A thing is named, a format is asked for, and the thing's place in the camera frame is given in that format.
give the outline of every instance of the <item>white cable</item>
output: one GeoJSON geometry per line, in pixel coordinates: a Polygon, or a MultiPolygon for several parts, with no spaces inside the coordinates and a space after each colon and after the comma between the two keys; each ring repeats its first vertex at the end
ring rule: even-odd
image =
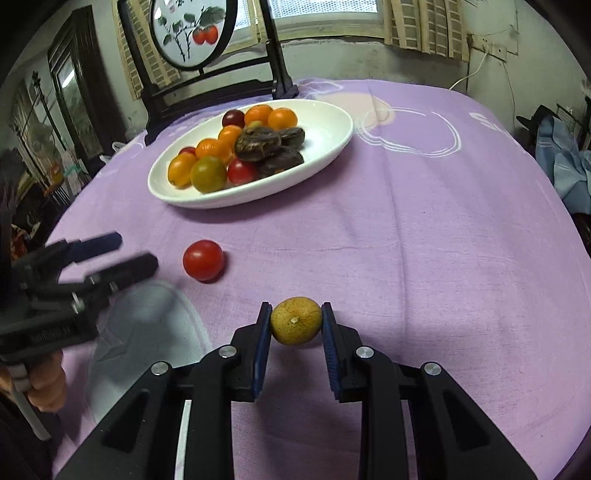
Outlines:
{"type": "Polygon", "coordinates": [[[486,60],[488,56],[488,53],[485,53],[484,56],[482,57],[482,62],[480,63],[480,66],[478,67],[477,71],[475,71],[474,73],[471,73],[470,75],[468,75],[467,77],[464,77],[460,80],[458,80],[456,83],[454,83],[451,87],[449,87],[450,90],[453,90],[456,86],[458,86],[460,83],[462,83],[464,80],[467,80],[469,78],[472,78],[474,75],[476,75],[480,69],[482,68],[482,66],[484,65],[484,61],[486,60]]]}

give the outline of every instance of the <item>purple tablecloth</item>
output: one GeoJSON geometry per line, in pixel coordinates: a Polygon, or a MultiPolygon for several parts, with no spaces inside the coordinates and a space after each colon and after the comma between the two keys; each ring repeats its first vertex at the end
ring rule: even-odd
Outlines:
{"type": "MultiPolygon", "coordinates": [[[[153,361],[197,361],[252,323],[262,301],[308,296],[332,302],[340,323],[393,360],[440,362],[538,478],[553,479],[591,424],[591,263],[552,185],[487,109],[458,93],[374,80],[300,87],[356,121],[344,152],[310,180],[221,210],[153,198],[154,160],[227,109],[218,107],[148,148],[140,136],[60,221],[51,240],[124,238],[118,253],[63,278],[145,250],[160,271],[119,296],[98,343],[66,352],[56,470],[153,361]],[[202,238],[228,253],[214,284],[181,264],[202,238]]],[[[233,406],[236,477],[355,479],[360,413],[334,401],[318,339],[274,342],[261,399],[233,406]]]]}

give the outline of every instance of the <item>round painting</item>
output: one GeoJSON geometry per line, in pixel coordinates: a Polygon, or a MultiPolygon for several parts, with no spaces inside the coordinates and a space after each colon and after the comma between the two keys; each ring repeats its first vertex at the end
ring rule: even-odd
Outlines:
{"type": "Polygon", "coordinates": [[[150,30],[160,54],[197,70],[222,54],[234,31],[236,0],[152,0],[150,30]]]}

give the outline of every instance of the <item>blue cloth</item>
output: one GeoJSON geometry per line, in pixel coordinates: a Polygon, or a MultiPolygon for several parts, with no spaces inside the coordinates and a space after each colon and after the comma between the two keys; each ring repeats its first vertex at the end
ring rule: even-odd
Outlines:
{"type": "Polygon", "coordinates": [[[540,124],[535,160],[571,215],[591,213],[591,151],[580,152],[558,118],[549,116],[540,124]]]}

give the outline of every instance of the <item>electrical cord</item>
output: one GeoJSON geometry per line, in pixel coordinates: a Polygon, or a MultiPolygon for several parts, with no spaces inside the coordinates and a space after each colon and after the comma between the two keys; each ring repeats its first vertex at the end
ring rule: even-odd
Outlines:
{"type": "Polygon", "coordinates": [[[467,80],[469,78],[472,78],[474,75],[476,75],[480,71],[480,69],[482,68],[482,66],[484,65],[484,61],[486,60],[487,56],[488,56],[488,53],[485,53],[484,56],[482,57],[482,61],[481,61],[480,65],[478,66],[478,69],[474,73],[471,73],[470,75],[468,75],[468,76],[466,76],[466,77],[464,77],[462,79],[459,79],[456,83],[454,83],[451,87],[449,87],[449,89],[450,90],[453,90],[456,86],[458,86],[464,80],[467,80]]]}
{"type": "Polygon", "coordinates": [[[509,88],[511,89],[511,98],[513,99],[513,134],[515,135],[515,94],[513,93],[513,85],[511,85],[511,78],[509,77],[509,70],[507,70],[507,65],[505,64],[505,62],[502,62],[502,64],[505,68],[507,82],[509,82],[509,88]]]}

